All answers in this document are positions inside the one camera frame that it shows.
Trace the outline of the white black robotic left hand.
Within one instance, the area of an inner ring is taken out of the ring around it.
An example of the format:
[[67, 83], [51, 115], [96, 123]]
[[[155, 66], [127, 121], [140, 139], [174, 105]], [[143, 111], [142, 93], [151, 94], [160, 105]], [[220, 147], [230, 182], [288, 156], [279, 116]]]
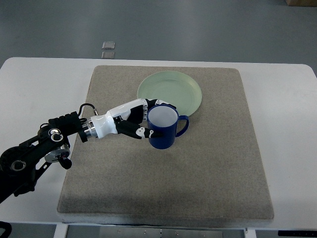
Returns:
[[83, 128], [87, 137], [103, 138], [108, 134], [124, 134], [136, 139], [162, 137], [161, 132], [141, 126], [147, 119], [149, 110], [158, 105], [176, 108], [159, 99], [136, 99], [115, 107], [104, 115], [91, 117]]

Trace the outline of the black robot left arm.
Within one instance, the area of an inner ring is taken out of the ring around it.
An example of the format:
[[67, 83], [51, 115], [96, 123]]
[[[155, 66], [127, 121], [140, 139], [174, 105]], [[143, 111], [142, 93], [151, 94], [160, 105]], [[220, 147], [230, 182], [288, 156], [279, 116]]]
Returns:
[[84, 103], [79, 112], [72, 112], [48, 120], [40, 126], [38, 134], [18, 146], [4, 151], [0, 157], [0, 201], [11, 195], [19, 196], [35, 190], [38, 179], [54, 162], [65, 169], [71, 168], [68, 159], [70, 143], [68, 136], [79, 134], [82, 142], [88, 141], [85, 131], [86, 118], [80, 118], [84, 106], [90, 106], [94, 114], [94, 105]]

